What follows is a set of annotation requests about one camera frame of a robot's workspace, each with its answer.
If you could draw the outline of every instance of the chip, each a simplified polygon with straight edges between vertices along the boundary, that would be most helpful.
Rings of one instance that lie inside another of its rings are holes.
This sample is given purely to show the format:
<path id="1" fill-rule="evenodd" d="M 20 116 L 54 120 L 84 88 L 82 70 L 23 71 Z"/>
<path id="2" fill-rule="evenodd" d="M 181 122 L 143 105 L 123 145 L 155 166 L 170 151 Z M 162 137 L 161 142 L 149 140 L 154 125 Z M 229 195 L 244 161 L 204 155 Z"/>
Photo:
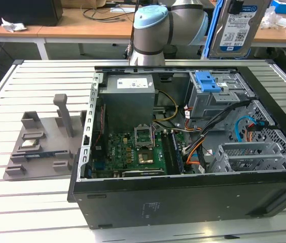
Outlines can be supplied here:
<path id="1" fill-rule="evenodd" d="M 153 164 L 153 150 L 140 150 L 138 154 L 139 164 Z"/>

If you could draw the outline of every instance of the white table leg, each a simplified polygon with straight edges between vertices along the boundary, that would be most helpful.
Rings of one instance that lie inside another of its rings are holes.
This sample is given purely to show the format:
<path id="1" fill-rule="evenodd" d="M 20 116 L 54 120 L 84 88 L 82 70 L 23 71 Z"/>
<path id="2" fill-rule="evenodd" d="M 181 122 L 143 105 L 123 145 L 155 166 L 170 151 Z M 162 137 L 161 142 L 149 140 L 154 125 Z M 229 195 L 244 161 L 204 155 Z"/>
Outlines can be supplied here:
<path id="1" fill-rule="evenodd" d="M 36 41 L 36 45 L 37 45 L 37 48 L 38 48 L 38 51 L 40 52 L 40 56 L 42 58 L 42 60 L 49 60 L 49 55 L 46 51 L 46 47 L 45 47 L 45 39 L 38 39 Z"/>
<path id="2" fill-rule="evenodd" d="M 83 44 L 82 43 L 79 43 L 79 52 L 80 52 L 80 55 L 84 55 L 84 49 L 83 49 Z"/>

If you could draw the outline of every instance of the aluminum profile table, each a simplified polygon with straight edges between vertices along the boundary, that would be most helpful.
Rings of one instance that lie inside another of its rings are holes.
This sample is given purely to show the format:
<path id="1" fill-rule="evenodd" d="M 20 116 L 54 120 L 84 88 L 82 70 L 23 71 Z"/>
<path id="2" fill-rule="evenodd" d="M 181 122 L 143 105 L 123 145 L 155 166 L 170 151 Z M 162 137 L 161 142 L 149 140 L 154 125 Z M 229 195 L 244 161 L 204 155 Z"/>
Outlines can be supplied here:
<path id="1" fill-rule="evenodd" d="M 174 60 L 167 65 L 248 66 L 286 112 L 286 75 L 265 61 Z M 286 242 L 286 209 L 272 218 L 89 230 L 77 204 L 66 201 L 69 178 L 8 182 L 2 179 L 22 127 L 24 111 L 55 117 L 53 97 L 68 95 L 71 115 L 86 109 L 94 66 L 123 60 L 24 61 L 0 83 L 0 242 Z"/>

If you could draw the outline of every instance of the black box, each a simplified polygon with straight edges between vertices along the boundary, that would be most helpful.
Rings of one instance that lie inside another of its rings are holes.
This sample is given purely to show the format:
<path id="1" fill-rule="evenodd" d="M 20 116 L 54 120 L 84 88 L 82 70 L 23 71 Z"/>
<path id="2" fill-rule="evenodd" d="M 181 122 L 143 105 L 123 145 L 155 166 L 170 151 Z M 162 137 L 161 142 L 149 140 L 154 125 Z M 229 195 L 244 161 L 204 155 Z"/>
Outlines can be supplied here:
<path id="1" fill-rule="evenodd" d="M 55 26 L 62 17 L 61 0 L 0 0 L 1 18 L 11 23 Z"/>

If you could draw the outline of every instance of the wooden desk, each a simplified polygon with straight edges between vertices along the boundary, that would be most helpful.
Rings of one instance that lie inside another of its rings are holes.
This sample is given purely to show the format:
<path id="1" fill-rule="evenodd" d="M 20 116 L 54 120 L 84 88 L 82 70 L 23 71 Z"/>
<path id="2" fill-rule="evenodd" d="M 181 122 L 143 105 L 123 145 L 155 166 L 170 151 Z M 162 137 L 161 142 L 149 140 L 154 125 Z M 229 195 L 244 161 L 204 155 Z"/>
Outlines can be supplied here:
<path id="1" fill-rule="evenodd" d="M 91 16 L 93 11 L 88 11 L 87 15 Z M 117 16 L 122 13 L 104 13 L 96 14 L 95 18 L 108 18 Z M 123 38 L 129 39 L 132 31 L 132 22 L 134 14 L 121 16 L 125 21 L 115 23 L 102 23 L 85 18 L 80 9 L 64 9 L 63 17 L 57 26 L 43 26 L 38 37 L 69 37 L 69 38 Z"/>
<path id="2" fill-rule="evenodd" d="M 258 29 L 252 46 L 256 47 L 286 47 L 286 28 L 278 27 L 278 29 Z"/>
<path id="3" fill-rule="evenodd" d="M 31 42 L 37 45 L 42 59 L 49 59 L 46 43 L 78 43 L 83 54 L 83 43 L 127 44 L 130 39 L 132 22 L 122 16 L 124 21 L 102 23 L 83 17 L 80 9 L 63 9 L 63 17 L 57 26 L 27 26 L 28 30 L 10 33 L 0 26 L 0 42 Z M 106 12 L 96 14 L 96 18 L 106 18 L 120 13 Z M 259 29 L 253 47 L 286 47 L 286 28 Z"/>
<path id="4" fill-rule="evenodd" d="M 11 33 L 0 26 L 0 37 L 37 37 L 41 28 L 42 26 L 31 25 L 26 30 Z"/>

